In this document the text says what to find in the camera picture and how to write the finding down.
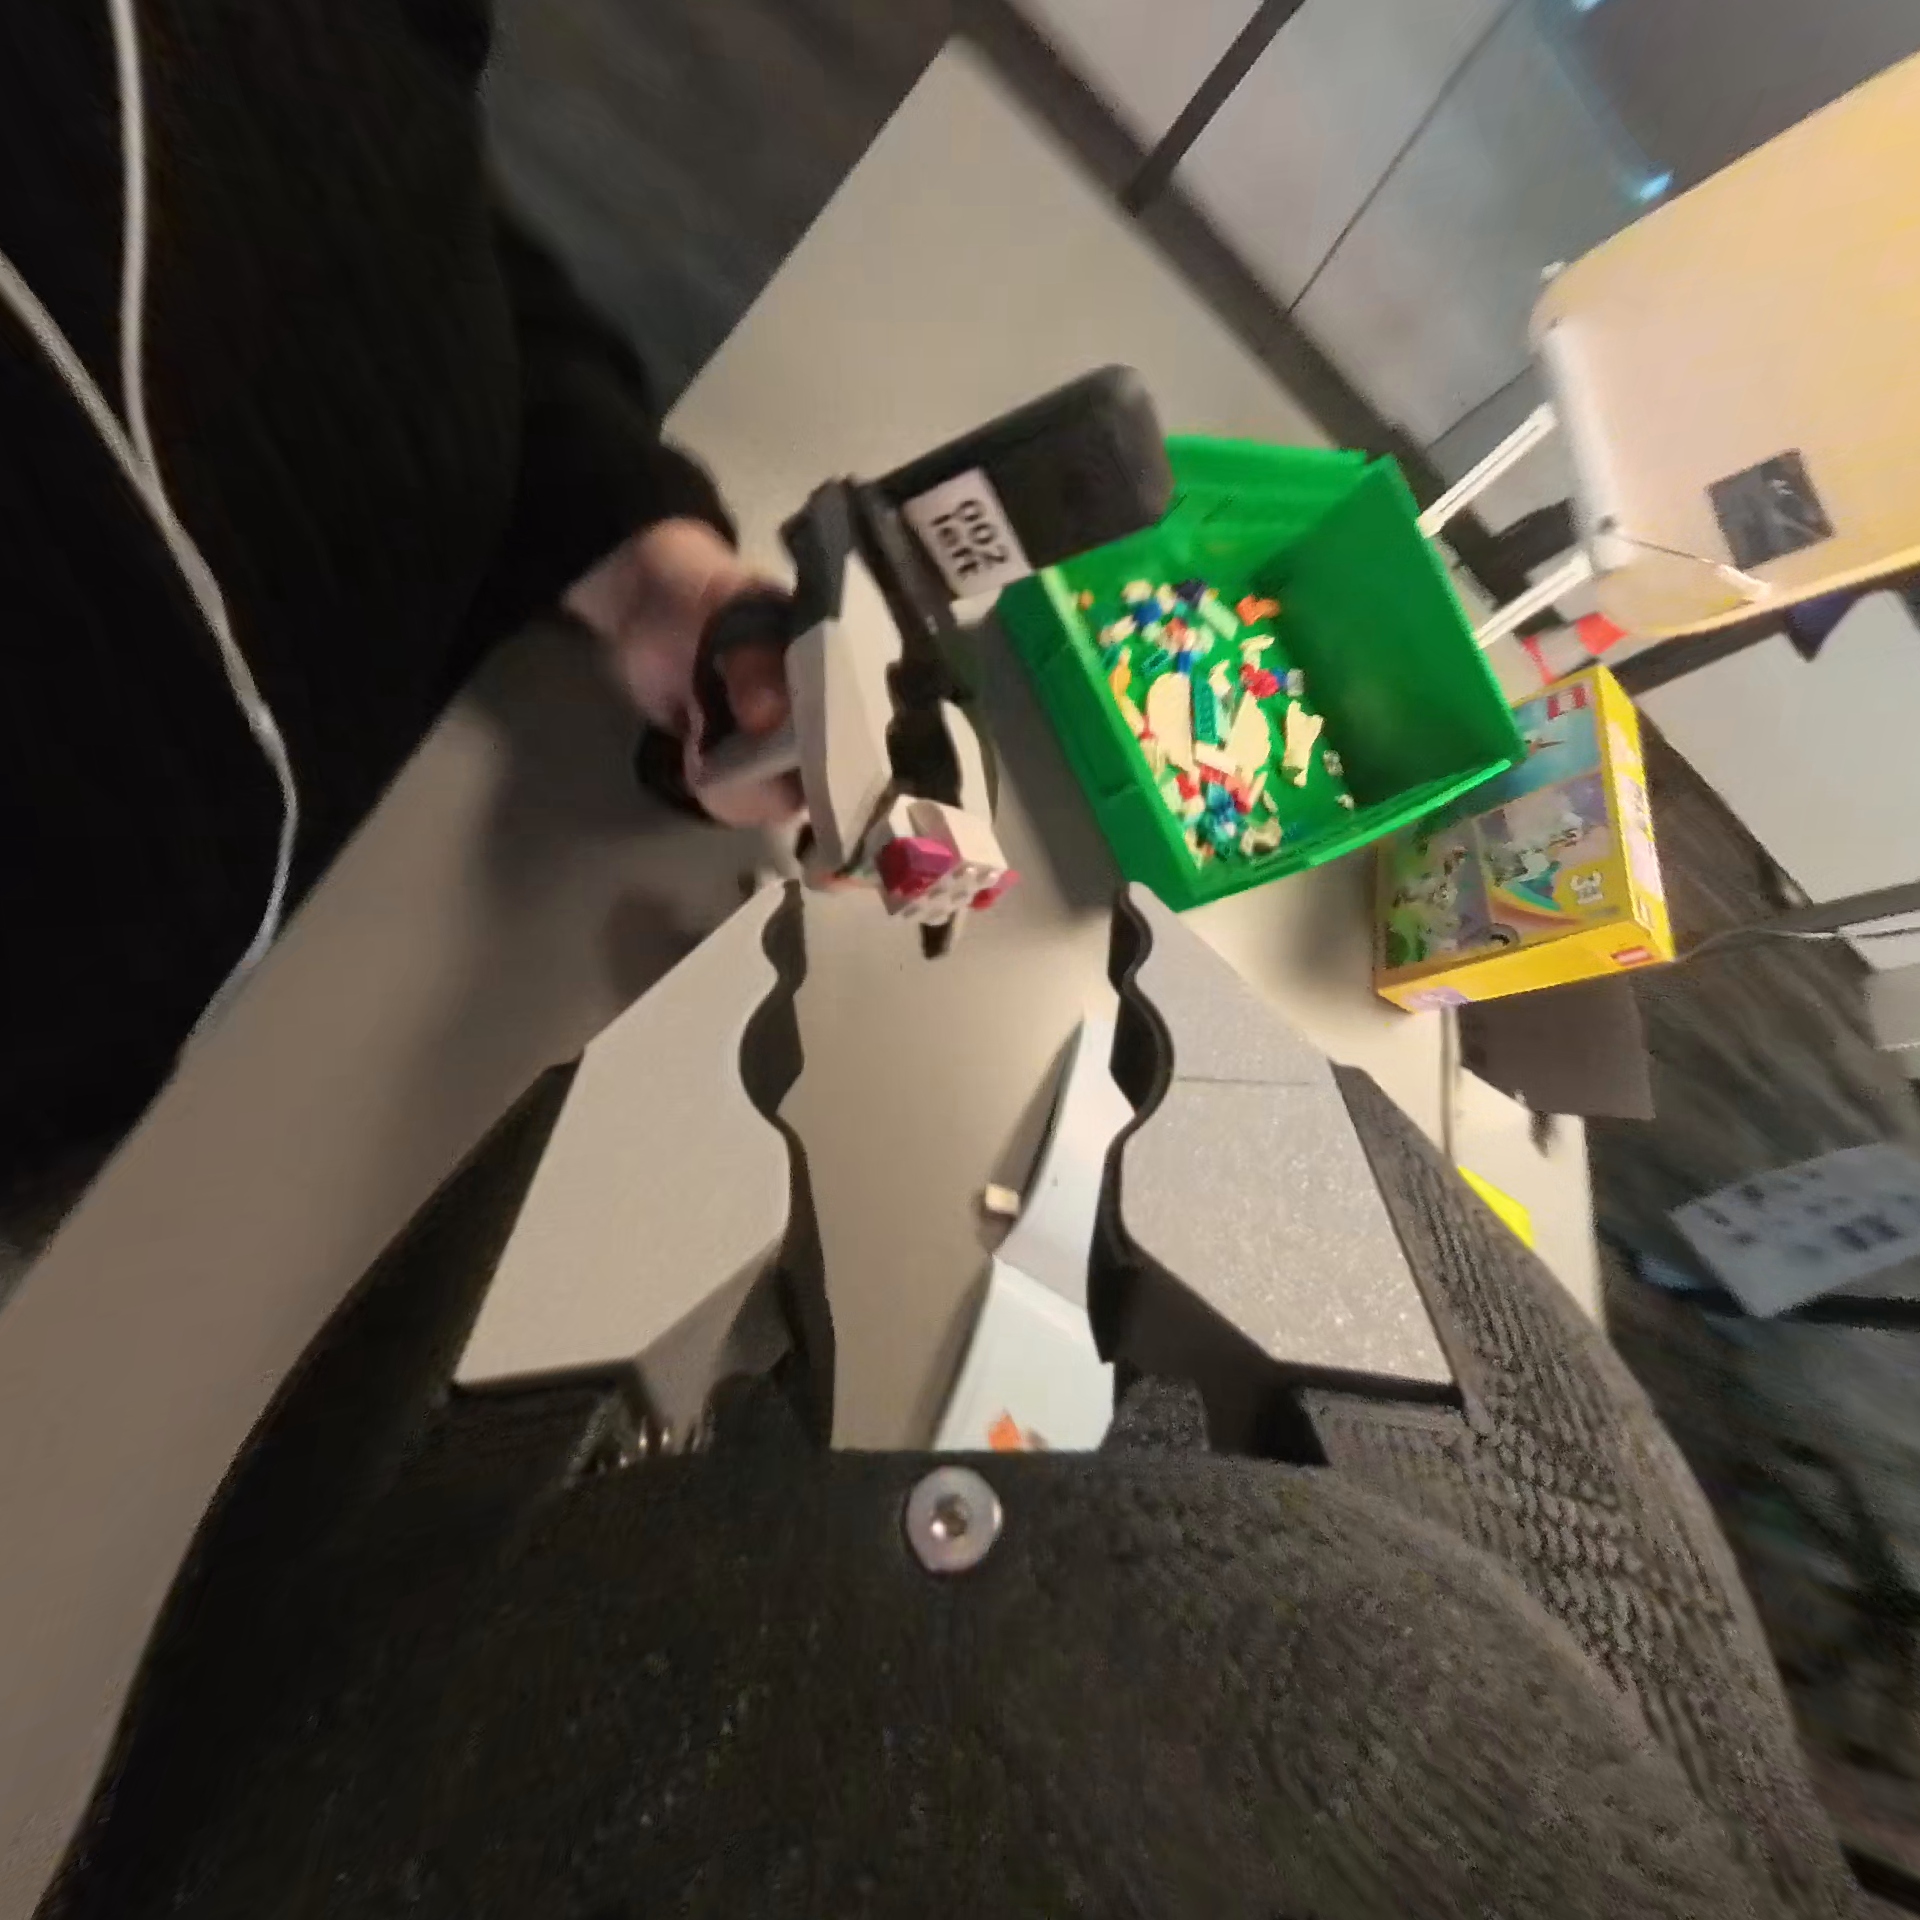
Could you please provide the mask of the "small white lego assembly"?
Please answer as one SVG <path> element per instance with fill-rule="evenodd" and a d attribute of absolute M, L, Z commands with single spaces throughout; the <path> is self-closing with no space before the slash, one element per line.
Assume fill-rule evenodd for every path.
<path fill-rule="evenodd" d="M 990 821 L 917 795 L 878 813 L 852 876 L 890 917 L 917 929 L 925 959 L 945 956 L 967 915 L 993 907 L 1020 879 Z"/>

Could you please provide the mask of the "pile of lego bricks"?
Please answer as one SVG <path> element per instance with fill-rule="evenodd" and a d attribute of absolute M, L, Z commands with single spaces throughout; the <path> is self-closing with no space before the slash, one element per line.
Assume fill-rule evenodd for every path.
<path fill-rule="evenodd" d="M 1073 607 L 1182 869 L 1210 882 L 1275 869 L 1353 823 L 1355 791 L 1274 591 L 1135 573 L 1080 587 Z"/>

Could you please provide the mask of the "person's left forearm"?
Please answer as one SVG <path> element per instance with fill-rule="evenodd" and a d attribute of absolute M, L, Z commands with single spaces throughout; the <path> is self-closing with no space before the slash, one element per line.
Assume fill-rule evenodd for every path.
<path fill-rule="evenodd" d="M 628 542 L 673 519 L 731 545 L 708 467 L 668 439 L 635 347 L 506 207 L 494 252 L 518 353 L 512 498 L 476 607 L 509 630 L 554 609 Z"/>

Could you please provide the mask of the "light wooden side table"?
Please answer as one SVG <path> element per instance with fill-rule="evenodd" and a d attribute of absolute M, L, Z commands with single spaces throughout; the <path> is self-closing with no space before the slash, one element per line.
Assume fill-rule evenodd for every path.
<path fill-rule="evenodd" d="M 1546 273 L 1528 343 L 1543 400 L 1418 515 L 1563 447 L 1570 553 L 1479 650 L 1585 586 L 1663 641 L 1914 573 L 1918 60 Z"/>

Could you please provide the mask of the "grey cardboard piece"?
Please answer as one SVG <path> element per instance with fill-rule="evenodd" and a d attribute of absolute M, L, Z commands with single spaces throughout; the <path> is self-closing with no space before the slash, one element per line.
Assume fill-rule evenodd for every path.
<path fill-rule="evenodd" d="M 1461 1063 L 1536 1113 L 1647 1121 L 1652 1054 L 1625 976 L 1468 1003 L 1457 1010 Z"/>

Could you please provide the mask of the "white box with small picture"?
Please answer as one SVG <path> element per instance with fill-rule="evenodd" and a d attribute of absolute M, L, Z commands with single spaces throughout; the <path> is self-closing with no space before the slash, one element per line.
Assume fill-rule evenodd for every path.
<path fill-rule="evenodd" d="M 1066 1047 L 1020 1210 L 988 1265 L 985 1302 L 1043 1293 L 1087 1308 L 1108 1156 L 1138 1112 L 1115 1082 L 1113 1043 L 1115 1019 L 1085 1016 Z"/>

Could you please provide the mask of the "person's black sweater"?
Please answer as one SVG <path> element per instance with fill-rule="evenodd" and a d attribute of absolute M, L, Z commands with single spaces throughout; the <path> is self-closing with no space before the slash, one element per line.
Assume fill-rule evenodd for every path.
<path fill-rule="evenodd" d="M 515 486 L 476 3 L 133 3 L 149 465 L 297 790 L 288 902 L 460 678 Z M 3 1202 L 153 1097 L 270 905 L 275 772 L 3 310 Z"/>

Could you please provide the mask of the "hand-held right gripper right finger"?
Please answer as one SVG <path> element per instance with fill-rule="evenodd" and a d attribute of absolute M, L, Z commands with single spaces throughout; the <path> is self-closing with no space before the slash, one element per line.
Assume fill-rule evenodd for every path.
<path fill-rule="evenodd" d="M 1143 883 L 1113 902 L 1087 1308 L 1124 1386 L 1190 1387 L 1215 1447 L 1320 1447 L 1320 1396 L 1461 1414 L 1345 1069 Z"/>

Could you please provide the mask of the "yellow lego set box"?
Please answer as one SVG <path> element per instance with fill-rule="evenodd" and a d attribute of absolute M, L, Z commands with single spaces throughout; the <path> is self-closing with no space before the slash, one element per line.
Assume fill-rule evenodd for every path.
<path fill-rule="evenodd" d="M 1523 756 L 1380 845 L 1371 988 L 1461 1007 L 1675 956 L 1639 716 L 1606 665 L 1514 707 Z"/>

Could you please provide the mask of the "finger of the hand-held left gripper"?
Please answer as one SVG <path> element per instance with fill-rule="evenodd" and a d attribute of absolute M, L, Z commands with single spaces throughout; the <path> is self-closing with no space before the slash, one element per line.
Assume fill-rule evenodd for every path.
<path fill-rule="evenodd" d="M 954 652 L 954 639 L 951 630 L 932 638 L 933 829 L 960 861 L 1001 861 L 993 754 L 980 732 L 965 658 Z"/>
<path fill-rule="evenodd" d="M 899 628 L 879 590 L 845 590 L 805 633 L 805 877 L 852 876 L 879 813 L 897 798 L 933 799 L 933 705 L 899 712 L 891 681 Z"/>

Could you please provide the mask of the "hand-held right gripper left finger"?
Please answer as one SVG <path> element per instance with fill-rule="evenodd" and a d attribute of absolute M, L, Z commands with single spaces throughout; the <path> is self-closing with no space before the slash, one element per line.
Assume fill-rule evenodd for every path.
<path fill-rule="evenodd" d="M 826 1444 L 835 1333 L 803 1144 L 803 900 L 774 879 L 583 1049 L 452 1370 L 613 1392 L 689 1447 L 725 1379 L 788 1368 Z"/>

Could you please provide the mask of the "white printed paper sheet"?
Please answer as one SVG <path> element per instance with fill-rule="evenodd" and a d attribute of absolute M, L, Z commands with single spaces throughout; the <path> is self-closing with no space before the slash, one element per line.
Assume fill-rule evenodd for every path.
<path fill-rule="evenodd" d="M 1903 1146 L 1845 1146 L 1753 1171 L 1667 1218 L 1751 1317 L 1918 1303 L 1918 1157 Z"/>

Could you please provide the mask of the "green plastic bin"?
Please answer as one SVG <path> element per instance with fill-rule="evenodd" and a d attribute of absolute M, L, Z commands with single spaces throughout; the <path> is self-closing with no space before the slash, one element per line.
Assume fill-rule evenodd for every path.
<path fill-rule="evenodd" d="M 1166 441 L 1164 517 L 1006 587 L 995 614 L 1085 795 L 1118 874 L 1192 910 L 1307 872 L 1508 772 L 1518 723 L 1398 463 L 1355 449 L 1223 438 Z M 1210 879 L 1180 864 L 1146 777 L 1106 712 L 1081 587 L 1205 576 L 1275 594 L 1355 794 L 1331 845 L 1274 869 Z"/>

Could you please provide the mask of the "person's left hand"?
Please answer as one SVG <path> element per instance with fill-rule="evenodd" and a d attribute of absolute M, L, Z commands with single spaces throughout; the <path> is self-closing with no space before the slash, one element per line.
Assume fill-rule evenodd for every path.
<path fill-rule="evenodd" d="M 675 517 L 623 539 L 563 594 L 563 609 L 593 635 L 635 707 L 645 773 L 727 828 L 788 828 L 803 815 L 796 773 L 703 790 L 702 639 L 731 604 L 774 591 L 730 539 Z"/>

